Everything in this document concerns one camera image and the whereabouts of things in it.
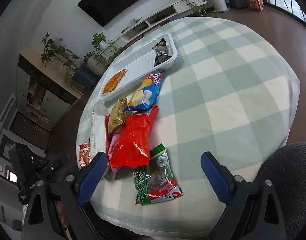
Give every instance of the table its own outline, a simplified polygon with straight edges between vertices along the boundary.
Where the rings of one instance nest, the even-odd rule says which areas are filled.
[[[123,167],[115,181],[110,174],[100,181],[91,203],[102,219],[141,235],[205,237],[224,204],[200,167],[201,154],[212,152],[233,174],[252,181],[263,161],[286,143],[300,82],[261,36],[244,25],[217,18],[168,23],[126,49],[116,61],[162,33],[172,35],[178,57],[165,73],[150,147],[164,144],[184,195],[135,205],[132,171]],[[90,135],[101,83],[80,118],[77,156],[79,144]]]

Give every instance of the green snack package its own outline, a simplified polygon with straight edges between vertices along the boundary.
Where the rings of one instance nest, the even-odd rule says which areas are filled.
[[[151,150],[150,156],[148,165],[133,168],[137,190],[135,204],[163,202],[182,196],[163,144]]]

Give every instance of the window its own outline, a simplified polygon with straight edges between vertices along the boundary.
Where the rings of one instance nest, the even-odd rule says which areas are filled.
[[[14,144],[14,141],[3,135],[0,143],[0,177],[17,186],[17,176],[8,154]]]

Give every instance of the tv stand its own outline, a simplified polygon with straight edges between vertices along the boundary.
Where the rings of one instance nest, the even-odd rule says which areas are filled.
[[[196,5],[203,5],[204,8],[210,8],[213,5],[207,3],[206,0],[190,0],[191,3]],[[150,14],[143,16],[135,25],[127,28],[123,31],[119,37],[117,37],[116,43],[118,46],[123,47],[130,41],[135,39],[141,34],[152,32],[160,27],[161,24],[166,21],[173,21],[179,18],[183,18],[192,14],[191,6],[185,1],[178,0],[171,5],[165,5],[162,8],[158,8],[152,11]]]

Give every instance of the blue chip bag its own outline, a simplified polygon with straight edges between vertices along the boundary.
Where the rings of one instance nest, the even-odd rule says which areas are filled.
[[[163,75],[164,73],[149,74],[134,92],[124,111],[148,110],[157,99]]]

